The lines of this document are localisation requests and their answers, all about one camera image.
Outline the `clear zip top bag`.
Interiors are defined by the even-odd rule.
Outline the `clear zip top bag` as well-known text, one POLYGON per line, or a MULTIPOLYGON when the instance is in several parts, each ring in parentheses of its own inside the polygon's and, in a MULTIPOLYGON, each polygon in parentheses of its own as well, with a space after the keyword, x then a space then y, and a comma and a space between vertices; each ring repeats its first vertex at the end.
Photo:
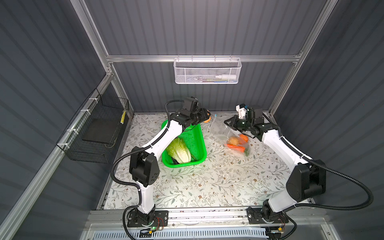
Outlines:
MULTIPOLYGON (((210 132, 225 146, 227 147, 227 140, 230 138, 230 137, 238 137, 238 135, 240 135, 241 133, 239 131, 234 131, 233 129, 231 129, 230 127, 228 127, 227 125, 224 124, 224 121, 231 118, 233 116, 224 116, 224 115, 219 115, 219 114, 215 114, 214 115, 214 118, 213 118, 213 121, 211 123, 211 127, 210 127, 210 132)), ((249 142, 248 143, 245 143, 244 141, 242 141, 242 139, 239 138, 239 141, 240 141, 240 144, 238 146, 243 146, 246 148, 246 151, 244 153, 241 153, 243 155, 245 155, 246 157, 250 155, 251 153, 251 149, 250 149, 250 145, 249 145, 249 142)))

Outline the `green plastic basket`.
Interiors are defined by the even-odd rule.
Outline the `green plastic basket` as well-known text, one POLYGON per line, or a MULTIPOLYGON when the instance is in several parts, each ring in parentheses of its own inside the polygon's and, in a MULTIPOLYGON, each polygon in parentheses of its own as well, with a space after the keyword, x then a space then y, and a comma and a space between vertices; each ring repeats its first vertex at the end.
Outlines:
MULTIPOLYGON (((188 127, 182 134, 178 136, 184 144, 182 147, 187 148, 191 154, 191 160, 188 163, 179 163, 176 159, 168 154, 167 151, 162 153, 162 162, 168 168, 181 168, 198 165, 203 163, 207 158, 207 149, 204 141, 201 125, 188 127)), ((171 144, 171 146, 180 146, 180 144, 171 144)))

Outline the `orange carrot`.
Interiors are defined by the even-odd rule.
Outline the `orange carrot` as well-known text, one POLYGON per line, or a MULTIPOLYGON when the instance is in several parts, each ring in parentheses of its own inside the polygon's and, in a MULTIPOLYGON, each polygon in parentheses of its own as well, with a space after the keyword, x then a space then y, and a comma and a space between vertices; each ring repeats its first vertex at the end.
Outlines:
POLYGON ((232 149, 232 150, 235 150, 235 151, 238 151, 240 153, 244 153, 246 151, 246 148, 243 147, 243 146, 238 146, 238 145, 231 145, 231 144, 227 144, 227 147, 229 149, 232 149))

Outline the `red tomato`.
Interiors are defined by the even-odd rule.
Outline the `red tomato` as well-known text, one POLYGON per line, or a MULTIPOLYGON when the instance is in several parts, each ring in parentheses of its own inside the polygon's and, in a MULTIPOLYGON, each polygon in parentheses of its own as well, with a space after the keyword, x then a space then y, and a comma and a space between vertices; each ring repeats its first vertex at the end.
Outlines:
POLYGON ((249 138, 246 135, 240 134, 238 135, 238 137, 242 139, 242 141, 244 141, 245 143, 249 142, 249 138))

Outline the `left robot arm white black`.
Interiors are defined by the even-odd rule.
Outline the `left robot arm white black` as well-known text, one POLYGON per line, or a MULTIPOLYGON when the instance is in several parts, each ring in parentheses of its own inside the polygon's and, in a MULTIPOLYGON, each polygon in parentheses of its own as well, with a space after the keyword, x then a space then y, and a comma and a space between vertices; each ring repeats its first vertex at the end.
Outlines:
POLYGON ((141 148, 135 147, 139 152, 131 155, 129 172, 133 180, 139 185, 141 201, 138 211, 148 215, 155 209, 153 198, 153 184, 159 177, 158 161, 170 143, 181 135, 188 127, 196 126, 211 116, 210 112, 200 107, 198 99, 194 97, 184 100, 172 100, 166 103, 182 103, 182 107, 173 114, 167 113, 167 125, 147 144, 141 148))

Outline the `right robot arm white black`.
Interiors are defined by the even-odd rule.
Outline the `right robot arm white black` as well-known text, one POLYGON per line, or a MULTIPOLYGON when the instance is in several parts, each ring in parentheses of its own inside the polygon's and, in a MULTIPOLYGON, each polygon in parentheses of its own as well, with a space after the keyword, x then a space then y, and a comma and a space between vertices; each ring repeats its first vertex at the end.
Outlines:
POLYGON ((326 170, 310 163, 312 158, 301 153, 281 133, 278 125, 271 120, 265 122, 262 109, 254 109, 245 104, 236 106, 237 115, 224 121, 233 133, 257 138, 271 148, 289 168, 291 175, 286 188, 265 200, 261 218, 266 223, 273 223, 296 204, 321 195, 326 191, 326 170))

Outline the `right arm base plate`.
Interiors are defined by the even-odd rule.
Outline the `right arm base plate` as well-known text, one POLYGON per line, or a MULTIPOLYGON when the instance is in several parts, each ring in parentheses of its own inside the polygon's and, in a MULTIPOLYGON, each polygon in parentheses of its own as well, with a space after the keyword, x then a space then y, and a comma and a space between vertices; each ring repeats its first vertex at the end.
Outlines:
POLYGON ((289 222, 282 212, 275 213, 269 209, 248 207, 246 209, 250 224, 286 224, 289 222))

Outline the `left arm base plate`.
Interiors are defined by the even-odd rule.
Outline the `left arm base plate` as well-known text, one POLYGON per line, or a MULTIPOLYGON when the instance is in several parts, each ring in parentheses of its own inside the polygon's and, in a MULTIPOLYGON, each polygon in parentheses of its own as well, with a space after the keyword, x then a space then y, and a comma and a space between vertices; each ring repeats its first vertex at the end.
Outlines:
POLYGON ((137 209, 131 210, 127 216, 127 227, 166 227, 168 225, 169 211, 152 210, 144 214, 137 209))

